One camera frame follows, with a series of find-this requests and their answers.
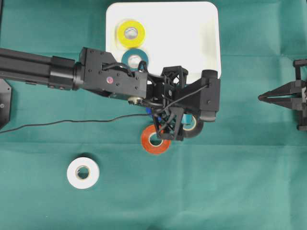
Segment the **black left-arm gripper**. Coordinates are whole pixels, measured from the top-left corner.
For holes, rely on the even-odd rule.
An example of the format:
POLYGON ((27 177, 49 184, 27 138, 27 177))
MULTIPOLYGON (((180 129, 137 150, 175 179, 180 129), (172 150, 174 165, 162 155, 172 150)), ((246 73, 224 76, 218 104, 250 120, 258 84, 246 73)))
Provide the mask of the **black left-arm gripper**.
POLYGON ((185 87, 188 71, 181 66, 165 67, 162 74, 149 74, 151 84, 147 86, 145 104, 150 107, 150 115, 157 137, 161 140, 182 141, 183 125, 193 123, 193 115, 184 114, 178 105, 178 92, 185 87))

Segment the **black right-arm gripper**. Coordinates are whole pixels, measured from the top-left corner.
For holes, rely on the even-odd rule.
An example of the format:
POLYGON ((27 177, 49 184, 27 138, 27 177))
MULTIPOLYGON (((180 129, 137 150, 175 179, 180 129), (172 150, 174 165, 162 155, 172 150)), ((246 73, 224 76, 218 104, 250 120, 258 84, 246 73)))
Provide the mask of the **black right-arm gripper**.
MULTIPOLYGON (((301 77, 301 68, 307 66, 306 59, 298 59, 293 61, 293 67, 295 68, 295 79, 301 81, 301 89, 297 93, 298 98, 302 101, 301 108, 302 110, 298 111, 298 125, 297 129, 299 131, 307 130, 307 80, 303 80, 301 77)), ((272 98, 273 96, 285 96, 294 94, 295 81, 286 83, 274 90, 267 91, 259 95, 258 100, 279 105, 285 108, 295 108, 292 98, 290 97, 277 97, 272 98)))

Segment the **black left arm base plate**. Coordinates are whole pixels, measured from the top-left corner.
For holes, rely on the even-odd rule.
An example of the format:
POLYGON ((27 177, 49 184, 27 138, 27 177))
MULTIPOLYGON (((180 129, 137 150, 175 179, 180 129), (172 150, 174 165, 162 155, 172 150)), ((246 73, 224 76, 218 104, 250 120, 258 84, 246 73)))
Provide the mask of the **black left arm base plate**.
POLYGON ((10 121, 12 88, 4 80, 0 80, 0 128, 4 128, 10 121))

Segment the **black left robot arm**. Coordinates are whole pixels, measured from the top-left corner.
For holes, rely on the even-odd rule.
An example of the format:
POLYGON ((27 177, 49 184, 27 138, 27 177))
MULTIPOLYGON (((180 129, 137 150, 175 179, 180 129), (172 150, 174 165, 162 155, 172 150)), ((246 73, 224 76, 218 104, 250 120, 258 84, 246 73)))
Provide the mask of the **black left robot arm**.
POLYGON ((83 89, 103 97, 126 100, 149 107, 160 139, 183 140, 199 134, 203 124, 182 123, 184 114, 196 118, 191 105, 196 91, 186 85, 188 71, 181 66, 166 67, 161 75, 151 74, 142 61, 136 70, 117 62, 109 52, 83 48, 79 60, 45 57, 9 49, 0 51, 2 79, 46 85, 52 89, 83 89))

